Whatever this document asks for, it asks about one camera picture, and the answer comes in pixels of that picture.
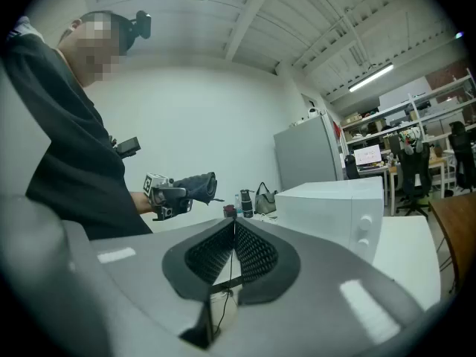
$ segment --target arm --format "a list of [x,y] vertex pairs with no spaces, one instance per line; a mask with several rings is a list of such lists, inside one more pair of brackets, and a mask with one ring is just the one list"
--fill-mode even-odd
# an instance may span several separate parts
[[152,206],[150,206],[149,199],[142,192],[130,192],[132,200],[137,208],[139,214],[152,213]]

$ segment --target person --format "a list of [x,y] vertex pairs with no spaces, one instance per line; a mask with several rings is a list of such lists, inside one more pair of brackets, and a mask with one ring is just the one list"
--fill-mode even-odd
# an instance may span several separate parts
[[140,216],[152,211],[148,198],[127,190],[122,159],[83,90],[132,45],[127,22],[109,11],[87,13],[50,48],[23,17],[2,54],[14,88],[51,140],[27,197],[79,222],[89,239],[151,232]]

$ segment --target fluorescent light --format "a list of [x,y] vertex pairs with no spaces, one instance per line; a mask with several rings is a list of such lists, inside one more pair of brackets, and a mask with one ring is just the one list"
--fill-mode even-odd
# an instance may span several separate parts
[[349,87],[349,91],[353,92],[362,86],[367,85],[368,83],[372,82],[373,80],[376,80],[378,77],[381,77],[385,73],[388,73],[390,70],[393,69],[393,64],[390,64],[388,66],[385,66],[383,69],[377,71],[376,73],[370,75],[369,77],[365,78],[364,80],[361,80],[359,83],[355,84],[354,86]]

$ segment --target gray refrigerator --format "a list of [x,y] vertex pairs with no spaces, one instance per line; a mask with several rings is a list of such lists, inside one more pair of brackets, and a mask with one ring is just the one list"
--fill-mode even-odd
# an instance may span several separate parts
[[274,136],[281,186],[343,180],[340,141],[326,112]]

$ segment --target white microwave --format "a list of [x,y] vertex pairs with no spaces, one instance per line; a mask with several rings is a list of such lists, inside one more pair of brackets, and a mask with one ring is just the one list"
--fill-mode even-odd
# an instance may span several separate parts
[[276,195],[278,225],[338,243],[373,262],[384,211],[382,177],[309,182]]

